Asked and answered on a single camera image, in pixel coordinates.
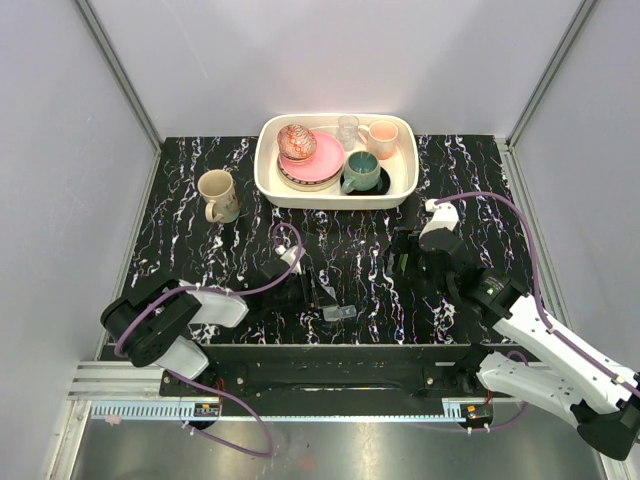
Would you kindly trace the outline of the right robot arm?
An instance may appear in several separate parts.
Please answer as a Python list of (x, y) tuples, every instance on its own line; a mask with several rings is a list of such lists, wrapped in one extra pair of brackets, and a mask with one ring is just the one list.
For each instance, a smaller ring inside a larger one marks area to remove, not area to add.
[(493, 329), (546, 365), (538, 371), (477, 347), (454, 371), (466, 396), (487, 389), (533, 404), (574, 427), (599, 453), (623, 461), (639, 440), (639, 374), (582, 340), (508, 274), (477, 265), (449, 229), (394, 231), (387, 269), (433, 285), (464, 320)]

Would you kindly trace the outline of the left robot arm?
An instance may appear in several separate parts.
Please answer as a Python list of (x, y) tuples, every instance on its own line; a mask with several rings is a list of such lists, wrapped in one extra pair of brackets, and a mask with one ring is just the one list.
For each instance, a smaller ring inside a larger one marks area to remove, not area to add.
[(215, 386), (216, 372), (203, 350), (183, 332), (190, 323), (238, 326), (250, 314), (327, 310), (335, 313), (335, 291), (319, 284), (309, 269), (276, 259), (251, 278), (248, 293), (221, 294), (160, 270), (140, 281), (102, 312), (100, 323), (116, 341), (118, 354), (135, 367), (157, 365), (181, 375), (181, 384), (196, 396)]

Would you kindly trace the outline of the clear weekly pill organizer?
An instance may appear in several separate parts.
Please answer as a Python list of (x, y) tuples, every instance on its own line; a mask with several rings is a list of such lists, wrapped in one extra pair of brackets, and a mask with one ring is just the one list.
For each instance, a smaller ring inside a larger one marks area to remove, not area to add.
[(353, 305), (338, 304), (333, 287), (323, 286), (323, 291), (324, 293), (319, 297), (319, 305), (326, 322), (338, 322), (357, 317), (357, 310)]

